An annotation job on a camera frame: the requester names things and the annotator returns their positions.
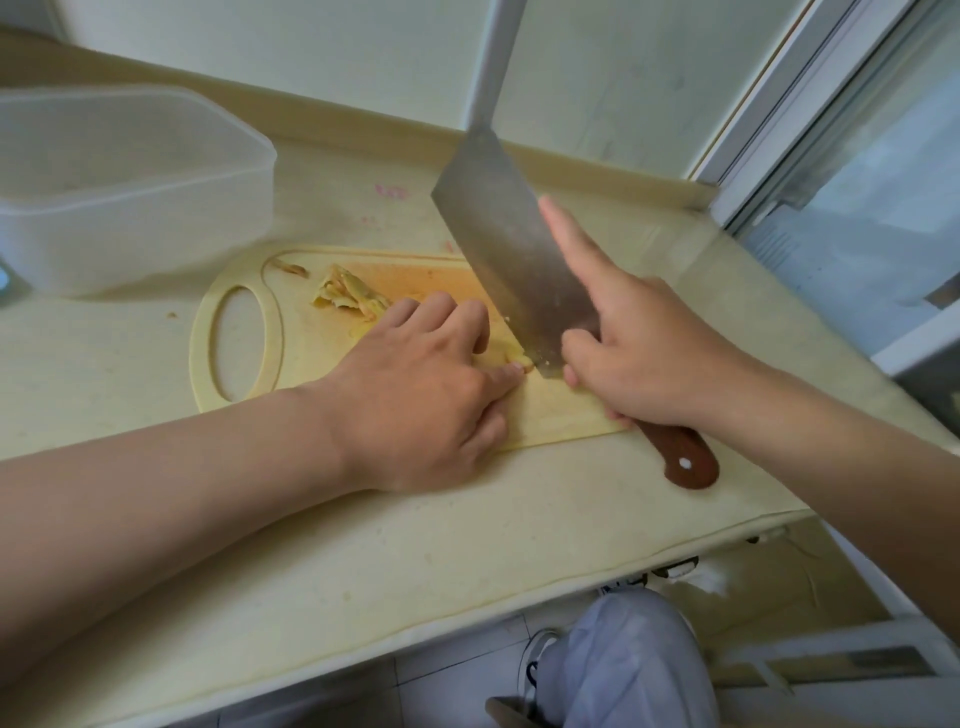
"pant leg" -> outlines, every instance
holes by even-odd
[[[537,707],[564,728],[716,728],[716,697],[680,612],[643,588],[598,599],[537,666]]]

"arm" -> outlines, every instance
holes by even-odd
[[[0,463],[0,683],[268,523],[468,478],[522,380],[472,366],[489,327],[479,302],[405,299],[316,382]]]
[[[960,638],[960,458],[742,352],[659,279],[618,269],[565,210],[544,219],[600,313],[564,335],[564,376],[608,406],[688,425],[763,468]]]

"metal blade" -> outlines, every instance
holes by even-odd
[[[527,356],[544,376],[558,376],[564,331],[598,335],[599,317],[490,128],[467,133],[431,197]]]

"cutting board handle hole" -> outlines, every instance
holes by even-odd
[[[210,332],[213,383],[225,400],[240,401],[256,381],[263,360],[263,314],[250,289],[224,296]]]

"forearm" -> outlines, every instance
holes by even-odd
[[[0,463],[0,676],[234,541],[343,493],[339,454],[302,426],[304,406],[278,392]]]
[[[705,431],[802,498],[960,636],[960,458],[783,372],[745,377]]]

